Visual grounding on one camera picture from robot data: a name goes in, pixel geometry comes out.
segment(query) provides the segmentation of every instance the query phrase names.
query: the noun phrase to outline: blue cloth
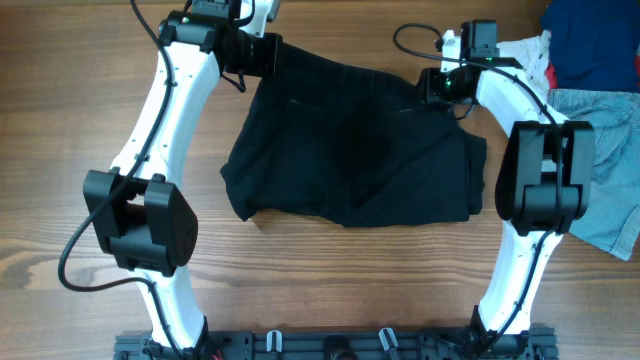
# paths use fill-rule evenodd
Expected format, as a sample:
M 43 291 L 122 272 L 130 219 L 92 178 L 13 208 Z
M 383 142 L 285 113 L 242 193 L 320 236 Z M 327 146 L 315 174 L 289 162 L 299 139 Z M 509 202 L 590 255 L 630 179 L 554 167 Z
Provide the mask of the blue cloth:
M 640 233 L 640 94 L 557 89 L 549 104 L 596 131 L 589 207 L 569 232 L 629 260 Z
M 640 92 L 638 0 L 553 0 L 541 23 L 558 88 Z

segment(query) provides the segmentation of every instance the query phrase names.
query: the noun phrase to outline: wooden table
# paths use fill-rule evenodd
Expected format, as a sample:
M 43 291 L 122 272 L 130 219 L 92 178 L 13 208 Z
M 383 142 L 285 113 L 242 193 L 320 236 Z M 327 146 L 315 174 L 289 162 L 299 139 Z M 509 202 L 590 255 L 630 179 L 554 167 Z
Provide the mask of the wooden table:
M 151 24 L 179 7 L 150 2 L 142 11 Z M 107 169 L 131 133 L 156 51 L 125 1 L 4 3 L 0 359 L 110 359 L 115 335 L 150 326 L 139 291 L 72 293 L 59 284 L 56 268 L 87 215 L 84 177 L 89 169 Z M 269 30 L 329 59 L 414 82 L 430 63 L 395 49 L 391 35 L 402 23 L 457 29 L 469 19 L 495 18 L 501 39 L 515 40 L 539 33 L 543 10 L 533 0 L 285 1 Z M 431 34 L 408 32 L 405 39 L 431 50 Z M 221 82 L 185 170 L 184 194 L 200 220 L 190 267 L 210 327 L 465 325 L 487 288 L 500 244 L 493 187 L 507 139 L 493 117 L 478 109 L 462 121 L 489 144 L 485 207 L 468 223 L 344 229 L 275 211 L 244 223 L 231 209 L 219 169 L 257 83 L 248 79 L 242 95 Z M 90 230 L 68 273 L 75 283 L 98 284 L 126 275 L 114 264 Z M 567 237 L 547 268 L 533 320 L 556 327 L 562 359 L 638 359 L 639 298 L 638 256 L 625 263 Z

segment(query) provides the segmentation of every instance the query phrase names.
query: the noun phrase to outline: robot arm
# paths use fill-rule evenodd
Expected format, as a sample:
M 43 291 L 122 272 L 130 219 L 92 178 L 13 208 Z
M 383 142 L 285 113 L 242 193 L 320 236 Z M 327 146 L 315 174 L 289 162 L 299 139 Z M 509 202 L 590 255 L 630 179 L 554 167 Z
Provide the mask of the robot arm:
M 520 80 L 517 84 L 495 71 L 474 71 L 466 64 L 462 64 L 463 69 L 461 62 L 443 60 L 439 71 L 423 71 L 420 84 L 427 101 L 429 98 L 455 101 L 473 93 L 475 87 L 473 101 L 487 108 L 509 136 L 496 186 L 496 207 L 504 220 L 502 243 L 489 288 L 474 311 L 471 326 L 484 339 L 476 347 L 484 349 L 480 353 L 521 353 L 524 345 L 518 342 L 531 328 L 531 306 L 551 253 L 571 221 L 586 211 L 593 130 L 585 122 L 568 122 L 566 116 L 548 106 L 536 93 L 525 90 L 523 86 L 529 84 L 519 64 L 499 57 L 495 22 L 465 23 L 461 35 L 462 39 L 452 30 L 445 33 L 442 38 L 445 58 L 494 65 Z M 559 208 L 554 183 L 558 159 L 550 150 L 553 147 L 547 145 L 555 140 L 550 136 L 553 129 L 549 115 L 561 126 L 561 141 L 566 142 L 559 171 L 563 175 Z M 497 343 L 503 334 L 515 339 L 512 342 L 515 348 Z
M 166 115 L 142 166 L 123 195 L 93 221 L 102 250 L 112 254 L 118 266 L 129 270 L 131 276 L 155 284 L 178 350 L 191 354 L 188 358 L 193 359 L 211 358 L 212 345 L 208 343 L 208 325 L 196 304 L 187 267 L 198 230 L 197 218 L 179 191 L 187 151 L 202 109 L 221 72 L 240 76 L 272 74 L 282 41 L 276 34 L 264 33 L 265 23 L 275 17 L 279 1 L 249 3 L 243 0 L 240 9 L 234 8 L 233 4 L 237 3 L 234 0 L 194 1 L 192 13 L 172 12 L 163 22 L 160 40 L 175 74 Z M 237 13 L 235 18 L 242 14 L 242 19 L 247 19 L 239 29 L 228 22 L 228 18 L 234 17 L 229 14 L 233 13 Z M 477 29 L 467 29 L 477 34 Z M 442 44 L 444 55 L 458 59 L 468 56 L 468 50 L 485 49 L 476 48 L 475 41 L 475 38 L 470 41 L 468 36 L 461 40 L 452 31 L 447 32 Z M 526 84 L 524 72 L 517 66 L 510 66 L 512 63 L 508 61 L 499 63 L 503 71 L 518 76 Z M 552 143 L 551 129 L 546 117 L 540 115 L 539 104 L 512 79 L 490 71 L 469 72 L 468 66 L 460 64 L 443 61 L 440 69 L 423 71 L 418 86 L 423 88 L 425 100 L 450 103 L 473 97 L 491 111 L 510 135 L 496 189 L 498 213 L 505 220 L 502 245 L 489 289 L 472 317 L 470 327 L 478 332 L 479 343 L 471 348 L 490 343 L 485 350 L 492 351 L 491 355 L 522 354 L 526 339 L 524 345 L 517 340 L 515 348 L 504 347 L 504 342 L 498 341 L 501 334 L 496 334 L 503 332 L 521 339 L 530 328 L 531 303 L 548 258 L 571 220 L 586 210 L 593 134 L 589 137 L 588 127 L 573 122 L 562 128 L 562 137 L 566 139 L 562 173 L 566 181 L 560 189 L 562 206 L 556 209 L 555 170 L 549 161 L 553 154 L 546 145 Z M 161 60 L 140 119 L 111 171 L 108 174 L 92 171 L 87 176 L 84 195 L 90 212 L 108 198 L 139 156 L 160 108 L 165 90 L 164 71 Z M 548 110 L 556 122 L 566 120 L 561 114 Z M 144 206 L 128 203 L 140 195 L 145 198 Z M 558 216 L 562 219 L 560 224 L 556 224 Z M 542 245 L 543 234 L 552 229 L 558 230 L 557 234 L 549 235 L 544 246 L 538 247 Z M 173 354 L 163 354 L 170 342 L 154 299 L 146 285 L 142 284 L 140 289 L 153 322 L 152 345 L 145 345 L 144 349 L 151 349 L 151 355 L 156 358 L 165 358 L 164 355 L 173 358 Z M 523 299 L 522 304 L 514 305 L 519 299 Z M 380 334 L 385 353 L 392 359 L 398 358 L 393 331 L 384 329 Z M 278 332 L 267 336 L 269 356 L 280 358 L 282 342 L 282 334 Z
M 161 25 L 160 40 L 164 42 L 173 68 L 173 91 L 166 115 L 144 162 L 134 175 L 135 181 L 127 196 L 130 200 L 136 195 L 144 195 L 144 209 L 138 210 L 146 213 L 147 223 L 140 226 L 135 219 L 131 221 L 134 205 L 124 201 L 122 206 L 114 205 L 110 211 L 105 211 L 107 219 L 101 215 L 94 221 L 102 249 L 113 254 L 118 265 L 128 269 L 132 277 L 145 278 L 156 284 L 162 311 L 179 350 L 201 347 L 202 335 L 207 334 L 206 320 L 196 304 L 186 265 L 197 237 L 195 214 L 179 194 L 187 151 L 221 71 L 240 76 L 269 76 L 274 70 L 278 44 L 282 41 L 279 35 L 264 34 L 266 22 L 277 14 L 279 0 L 244 0 L 241 9 L 236 10 L 234 4 L 240 3 L 228 1 L 225 7 L 221 2 L 195 1 L 192 13 L 172 12 Z M 227 21 L 234 17 L 234 11 L 242 14 L 240 19 L 250 21 L 235 29 Z M 90 211 L 108 193 L 104 191 L 105 183 L 117 181 L 117 175 L 124 177 L 132 169 L 150 134 L 166 89 L 165 64 L 160 54 L 158 58 L 155 80 L 140 118 L 113 161 L 110 173 L 91 172 L 85 180 L 84 193 Z M 159 190 L 159 186 L 169 188 Z M 165 213 L 164 219 L 153 217 L 158 209 Z M 186 221 L 180 218 L 185 213 L 190 215 Z M 171 221 L 180 224 L 154 231 L 158 223 Z M 187 236 L 182 232 L 176 234 L 176 228 L 184 228 L 185 224 L 188 225 Z M 158 234 L 166 233 L 166 230 L 174 230 L 173 236 L 158 239 L 162 237 Z M 145 284 L 139 284 L 139 287 L 153 323 L 151 338 L 158 344 L 157 349 L 169 348 L 154 299 Z

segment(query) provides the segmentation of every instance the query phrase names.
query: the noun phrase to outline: cable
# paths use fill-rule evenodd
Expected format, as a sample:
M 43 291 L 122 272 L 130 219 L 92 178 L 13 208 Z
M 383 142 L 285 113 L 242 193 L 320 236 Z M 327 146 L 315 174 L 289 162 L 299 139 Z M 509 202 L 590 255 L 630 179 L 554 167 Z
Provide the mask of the cable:
M 456 121 L 460 121 L 460 120 L 464 120 L 467 118 L 467 116 L 469 116 L 469 114 L 471 114 L 471 112 L 473 111 L 473 108 L 476 107 L 475 103 L 471 103 L 471 105 L 469 105 L 469 107 L 467 108 L 467 111 L 464 112 L 464 115 L 459 116 L 456 119 Z
M 529 287 L 531 287 L 531 282 L 533 281 L 533 275 L 535 274 L 536 266 L 538 266 L 538 260 L 540 259 L 540 253 L 542 252 L 542 246 L 544 245 L 544 241 L 547 240 L 547 238 L 549 237 L 549 235 L 551 235 L 552 232 L 553 232 L 553 229 L 547 230 L 542 235 L 542 237 L 540 237 L 540 241 L 538 241 L 538 244 L 536 244 L 533 260 L 531 261 L 531 267 L 529 268 L 529 273 L 527 275 L 527 281 L 524 284 L 524 289 L 522 289 L 522 294 L 520 295 L 520 299 L 518 299 L 518 302 L 515 305 L 516 306 L 515 310 L 511 313 L 511 316 L 509 316 L 509 319 L 507 319 L 507 322 L 505 322 L 505 324 L 502 326 L 502 329 L 496 334 L 493 340 L 489 342 L 482 350 L 477 352 L 478 355 L 489 350 L 491 347 L 493 347 L 493 345 L 495 345 L 498 342 L 498 340 L 500 340 L 502 335 L 504 335 L 507 329 L 509 329 L 509 326 L 511 326 L 511 323 L 513 323 L 513 321 L 516 319 L 516 316 L 518 316 L 518 313 L 520 312 L 520 310 L 522 310 L 522 305 L 524 305 L 524 301 L 526 300 L 527 294 L 529 292 Z
M 393 34 L 393 42 L 394 42 L 394 44 L 396 44 L 396 46 L 398 47 L 398 49 L 400 49 L 400 50 L 402 50 L 402 51 L 404 51 L 404 52 L 407 52 L 407 51 L 403 50 L 403 48 L 404 48 L 404 47 L 399 46 L 399 44 L 398 44 L 398 43 L 397 43 L 397 41 L 396 41 L 396 38 L 398 37 L 398 33 L 399 33 L 400 31 L 402 31 L 403 29 L 406 29 L 406 28 L 418 28 L 418 29 L 426 29 L 426 30 L 431 30 L 431 31 L 433 31 L 433 32 L 438 36 L 438 40 L 436 40 L 436 50 L 437 50 L 437 51 L 442 51 L 442 45 L 444 45 L 444 39 L 442 38 L 442 33 L 440 33 L 440 30 L 438 30 L 438 29 L 434 28 L 434 27 L 433 27 L 433 26 L 431 26 L 431 25 L 427 25 L 427 24 L 420 24 L 420 23 L 408 23 L 408 24 L 404 24 L 404 25 L 400 26 L 400 27 L 396 30 L 396 33 L 395 33 L 395 34 Z M 411 52 L 409 52 L 409 54 L 414 55 L 414 56 L 423 57 L 423 56 L 421 56 L 421 55 L 416 55 L 416 54 L 411 53 Z
M 404 24 L 404 25 L 400 26 L 396 30 L 396 32 L 393 34 L 393 43 L 396 45 L 396 47 L 398 49 L 406 52 L 407 54 L 411 54 L 413 56 L 417 56 L 417 57 L 421 57 L 421 58 L 425 58 L 425 59 L 456 62 L 456 63 L 459 63 L 460 65 L 471 65 L 471 66 L 475 66 L 475 67 L 478 67 L 478 68 L 481 68 L 481 69 L 484 69 L 484 70 L 489 70 L 489 71 L 493 71 L 495 73 L 498 73 L 498 74 L 510 79 L 514 83 L 518 84 L 520 87 L 522 87 L 531 96 L 533 101 L 536 103 L 536 105 L 540 109 L 540 113 L 543 114 L 547 119 L 549 119 L 549 122 L 552 124 L 552 131 L 553 131 L 553 135 L 555 137 L 555 142 L 556 142 L 556 164 L 557 164 L 557 169 L 556 169 L 556 208 L 555 208 L 556 219 L 555 219 L 555 224 L 554 224 L 554 228 L 556 228 L 557 225 L 560 222 L 560 219 L 559 219 L 558 215 L 560 214 L 560 208 L 562 207 L 562 142 L 561 142 L 561 139 L 560 139 L 560 128 L 558 127 L 558 123 L 556 122 L 556 120 L 553 118 L 553 116 L 547 110 L 547 106 L 545 104 L 543 104 L 542 101 L 540 101 L 540 99 L 538 98 L 536 93 L 529 86 L 527 86 L 527 84 L 522 82 L 522 80 L 520 80 L 517 76 L 511 75 L 511 74 L 509 74 L 508 72 L 506 72 L 504 70 L 498 69 L 498 68 L 493 67 L 493 66 L 477 63 L 477 62 L 474 62 L 474 61 L 469 61 L 469 60 L 464 60 L 464 59 L 454 59 L 454 58 L 447 58 L 447 57 L 438 56 L 438 55 L 425 54 L 425 53 L 414 51 L 414 50 L 411 50 L 411 49 L 408 49 L 408 48 L 402 46 L 398 42 L 398 34 L 402 30 L 404 30 L 406 28 L 412 28 L 412 27 L 413 28 L 417 27 L 417 28 L 429 29 L 429 30 L 434 31 L 438 36 L 440 36 L 440 32 L 438 30 L 436 30 L 435 28 L 429 26 L 429 25 L 414 24 L 414 23 Z
M 147 355 L 149 357 L 149 360 L 156 360 L 156 358 L 153 356 L 153 354 L 151 353 L 151 350 L 149 350 L 149 348 L 142 349 L 142 353 Z
M 242 75 L 242 72 L 238 73 L 238 80 L 240 81 L 240 83 L 237 83 L 233 79 L 230 79 L 227 75 L 225 75 L 222 72 L 220 73 L 220 77 L 227 80 L 229 84 L 233 85 L 241 93 L 244 93 L 245 91 L 247 91 L 247 85 L 244 82 L 244 75 Z
M 178 347 L 177 347 L 177 345 L 175 343 L 175 340 L 171 336 L 171 332 L 169 330 L 169 325 L 167 324 L 167 320 L 166 320 L 166 318 L 164 316 L 164 312 L 162 311 L 162 304 L 160 302 L 160 297 L 159 297 L 158 291 L 157 291 L 157 289 L 155 287 L 155 283 L 153 283 L 150 280 L 147 280 L 145 278 L 134 277 L 134 278 L 127 278 L 127 279 L 122 279 L 122 280 L 118 280 L 118 281 L 113 281 L 113 282 L 110 282 L 110 283 L 107 283 L 107 284 L 98 285 L 98 286 L 79 286 L 79 285 L 74 285 L 74 284 L 70 283 L 69 280 L 67 279 L 66 275 L 65 275 L 65 267 L 66 267 L 66 264 L 67 264 L 67 260 L 69 259 L 69 255 L 71 254 L 71 250 L 73 249 L 75 244 L 80 239 L 80 236 L 82 235 L 82 233 L 84 233 L 84 231 L 87 230 L 87 228 L 89 227 L 89 224 L 91 224 L 96 219 L 98 214 L 100 214 L 100 212 L 102 212 L 102 210 L 104 210 L 104 208 L 108 204 L 110 204 L 115 198 L 117 198 L 118 196 L 120 196 L 122 194 L 122 192 L 124 191 L 127 183 L 131 180 L 131 178 L 133 178 L 133 175 L 138 171 L 138 169 L 142 165 L 142 162 L 144 161 L 147 153 L 149 152 L 149 148 L 151 147 L 153 139 L 155 138 L 155 135 L 158 132 L 158 129 L 160 128 L 160 124 L 162 123 L 162 119 L 164 118 L 164 115 L 165 115 L 165 113 L 167 111 L 167 107 L 169 105 L 169 100 L 171 99 L 171 92 L 172 92 L 172 88 L 173 88 L 173 85 L 172 85 L 173 84 L 173 73 L 171 71 L 171 61 L 169 60 L 169 56 L 167 55 L 167 52 L 164 49 L 164 47 L 160 44 L 160 41 L 156 37 L 156 35 L 153 32 L 153 30 L 151 30 L 151 28 L 149 27 L 149 24 L 147 24 L 147 22 L 142 17 L 142 14 L 140 13 L 140 10 L 138 9 L 138 6 L 136 5 L 135 0 L 130 0 L 130 2 L 131 2 L 131 8 L 133 9 L 133 12 L 134 12 L 135 16 L 138 18 L 138 21 L 140 21 L 140 24 L 142 25 L 142 27 L 145 29 L 147 34 L 149 34 L 149 36 L 153 40 L 153 43 L 156 45 L 156 47 L 160 51 L 160 55 L 162 56 L 162 60 L 164 61 L 164 65 L 165 65 L 165 68 L 166 68 L 166 71 L 167 71 L 167 81 L 166 81 L 166 90 L 165 90 L 165 93 L 164 93 L 164 98 L 162 99 L 162 104 L 160 106 L 160 110 L 158 111 L 158 116 L 156 117 L 156 120 L 153 123 L 153 126 L 151 127 L 151 131 L 149 132 L 149 136 L 145 140 L 144 145 L 142 146 L 142 149 L 140 150 L 140 154 L 136 158 L 136 161 L 135 161 L 133 167 L 131 168 L 131 170 L 129 171 L 129 173 L 124 177 L 124 179 L 122 179 L 122 181 L 120 181 L 118 186 L 109 194 L 109 196 L 100 205 L 98 205 L 98 207 L 96 207 L 91 212 L 91 214 L 89 214 L 89 216 L 87 216 L 87 218 L 82 222 L 82 224 L 80 224 L 78 229 L 73 233 L 73 235 L 69 239 L 69 242 L 67 243 L 67 246 L 64 248 L 64 251 L 62 252 L 62 255 L 60 256 L 60 262 L 58 263 L 58 279 L 60 280 L 60 283 L 62 283 L 62 285 L 64 287 L 66 287 L 69 290 L 76 291 L 76 292 L 102 291 L 102 290 L 110 289 L 110 288 L 113 288 L 113 287 L 116 287 L 116 286 L 129 284 L 129 283 L 134 283 L 134 282 L 139 282 L 139 283 L 145 284 L 147 286 L 147 288 L 149 289 L 149 292 L 151 293 L 151 297 L 153 298 L 154 306 L 156 308 L 156 311 L 158 312 L 158 319 L 160 320 L 160 324 L 162 325 L 162 330 L 163 330 L 165 336 L 167 337 L 167 340 L 169 341 L 169 344 L 171 345 L 171 348 L 175 352 L 175 354 L 178 357 L 178 359 L 183 359 L 183 356 L 182 356 L 181 352 L 178 350 Z
M 531 268 L 529 269 L 529 274 L 527 275 L 527 281 L 525 282 L 525 287 L 522 291 L 522 294 L 520 295 L 520 299 L 518 300 L 518 302 L 516 303 L 516 308 L 514 309 L 514 311 L 511 313 L 511 316 L 509 317 L 509 319 L 507 320 L 507 322 L 505 323 L 505 325 L 502 327 L 502 329 L 498 332 L 498 334 L 493 338 L 493 340 L 484 347 L 484 349 L 482 351 L 477 352 L 477 354 L 482 354 L 485 351 L 487 351 L 489 348 L 491 348 L 493 345 L 495 345 L 498 340 L 500 339 L 500 337 L 502 337 L 502 335 L 504 335 L 504 333 L 507 331 L 507 329 L 509 329 L 509 326 L 511 326 L 511 323 L 514 321 L 514 319 L 516 318 L 516 316 L 518 315 L 518 313 L 520 312 L 520 310 L 522 309 L 522 304 L 524 303 L 527 294 L 529 292 L 529 287 L 531 285 L 531 281 L 533 280 L 533 276 L 535 273 L 535 268 L 538 265 L 538 258 L 540 257 L 540 252 L 542 251 L 542 247 L 544 245 L 545 240 L 547 239 L 547 237 L 549 237 L 549 235 L 555 230 L 558 229 L 559 225 L 560 225 L 560 209 L 562 207 L 562 141 L 561 141 L 561 137 L 560 137 L 560 128 L 558 127 L 558 123 L 556 122 L 556 120 L 553 118 L 553 116 L 549 113 L 549 111 L 547 110 L 547 106 L 545 104 L 542 103 L 542 101 L 540 101 L 540 99 L 538 98 L 538 96 L 536 95 L 536 93 L 529 87 L 527 86 L 527 84 L 525 84 L 524 82 L 522 82 L 517 76 L 515 75 L 511 75 L 508 72 L 495 68 L 493 66 L 489 66 L 489 65 L 485 65 L 485 64 L 481 64 L 481 63 L 477 63 L 474 61 L 468 61 L 468 60 L 464 60 L 464 59 L 454 59 L 454 58 L 447 58 L 447 57 L 443 57 L 443 56 L 438 56 L 438 55 L 431 55 L 431 54 L 425 54 L 425 53 L 421 53 L 418 51 L 414 51 L 411 49 L 408 49 L 404 46 L 402 46 L 399 42 L 398 42 L 398 34 L 406 29 L 406 28 L 422 28 L 422 29 L 428 29 L 431 30 L 433 32 L 436 33 L 436 35 L 438 35 L 439 37 L 439 41 L 442 41 L 442 35 L 440 34 L 440 32 L 433 28 L 432 26 L 429 25 L 425 25 L 425 24 L 415 24 L 415 23 L 410 23 L 410 24 L 404 24 L 402 26 L 400 26 L 396 32 L 393 34 L 393 43 L 396 45 L 396 47 L 404 52 L 406 52 L 407 54 L 411 54 L 413 56 L 417 56 L 417 57 L 421 57 L 421 58 L 425 58 L 425 59 L 431 59 L 431 60 L 438 60 L 438 61 L 448 61 L 448 62 L 456 62 L 458 64 L 462 65 L 471 65 L 471 66 L 475 66 L 484 70 L 489 70 L 489 71 L 493 71 L 496 72 L 502 76 L 507 77 L 508 79 L 512 80 L 514 83 L 518 84 L 521 88 L 523 88 L 533 99 L 533 101 L 536 103 L 536 105 L 538 106 L 538 108 L 540 109 L 540 113 L 543 114 L 547 119 L 549 119 L 549 122 L 552 124 L 552 132 L 553 132 L 553 136 L 554 136 L 554 140 L 555 140 L 555 145 L 556 145 L 556 206 L 555 206 L 555 219 L 554 219 L 554 224 L 553 227 L 549 230 L 547 230 L 542 237 L 540 238 L 540 241 L 538 241 L 538 244 L 536 245 L 536 249 L 535 249 L 535 254 L 533 256 L 533 261 L 531 262 Z
M 236 29 L 240 29 L 243 26 L 247 26 L 249 25 L 249 23 L 251 23 L 255 15 L 256 15 L 256 0 L 251 0 L 251 15 L 249 15 L 244 19 L 238 19 L 234 21 L 233 26 L 235 26 Z

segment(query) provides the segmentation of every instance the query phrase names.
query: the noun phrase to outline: white cloth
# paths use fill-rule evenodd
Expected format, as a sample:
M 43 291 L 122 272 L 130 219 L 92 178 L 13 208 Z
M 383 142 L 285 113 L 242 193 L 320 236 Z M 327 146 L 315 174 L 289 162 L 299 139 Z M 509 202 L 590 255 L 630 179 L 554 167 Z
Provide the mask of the white cloth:
M 549 96 L 549 80 L 545 71 L 549 67 L 549 44 L 551 33 L 547 30 L 542 35 L 520 41 L 503 41 L 498 44 L 500 57 L 512 57 L 524 68 L 527 81 L 543 99 Z

